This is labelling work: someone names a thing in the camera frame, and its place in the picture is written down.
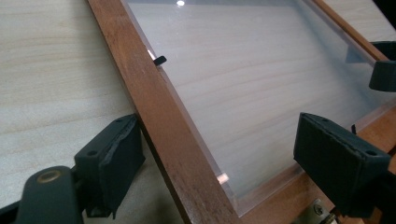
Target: screw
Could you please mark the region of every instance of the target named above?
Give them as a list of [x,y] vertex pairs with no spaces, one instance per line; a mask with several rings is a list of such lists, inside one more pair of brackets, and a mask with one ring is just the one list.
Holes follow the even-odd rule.
[[314,205],[314,211],[318,216],[321,216],[323,214],[323,208],[322,206],[315,204]]

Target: glass pane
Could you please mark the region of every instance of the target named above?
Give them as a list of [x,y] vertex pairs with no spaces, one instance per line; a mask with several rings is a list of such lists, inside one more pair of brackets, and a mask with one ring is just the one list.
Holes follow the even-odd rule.
[[228,176],[239,214],[248,209],[244,198],[262,200],[271,192],[257,189],[295,164],[300,112],[348,128],[394,96],[368,88],[373,61],[305,1],[129,6],[168,59],[163,69]]

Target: wooden strip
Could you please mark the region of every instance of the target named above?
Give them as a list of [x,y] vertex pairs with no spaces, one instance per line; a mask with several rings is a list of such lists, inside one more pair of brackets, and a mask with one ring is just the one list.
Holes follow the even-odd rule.
[[367,41],[359,32],[349,25],[342,17],[332,10],[323,0],[312,0],[326,15],[328,15],[343,31],[349,34],[365,51],[377,61],[387,61],[388,58]]
[[396,146],[395,127],[396,106],[360,130],[358,136],[388,153]]
[[89,0],[186,223],[239,223],[120,0]]
[[278,193],[242,216],[244,223],[291,223],[316,198],[327,209],[333,205],[306,173],[298,175]]

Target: wooden table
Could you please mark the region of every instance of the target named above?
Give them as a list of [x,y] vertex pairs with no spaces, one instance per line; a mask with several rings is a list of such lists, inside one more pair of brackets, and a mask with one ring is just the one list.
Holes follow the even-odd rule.
[[[396,40],[371,1],[328,2],[370,41]],[[0,207],[24,181],[73,156],[113,119],[134,111],[86,2],[11,1],[0,6]],[[147,145],[118,219],[87,223],[179,223]]]

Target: clamp jaw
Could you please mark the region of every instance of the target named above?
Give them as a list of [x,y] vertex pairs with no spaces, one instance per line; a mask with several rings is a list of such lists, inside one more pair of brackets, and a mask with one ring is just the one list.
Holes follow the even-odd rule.
[[111,122],[76,156],[76,166],[54,166],[27,181],[21,200],[0,209],[0,223],[83,223],[113,218],[145,157],[135,115]]
[[302,113],[294,159],[343,215],[369,217],[376,206],[382,223],[396,223],[390,155],[328,119]]

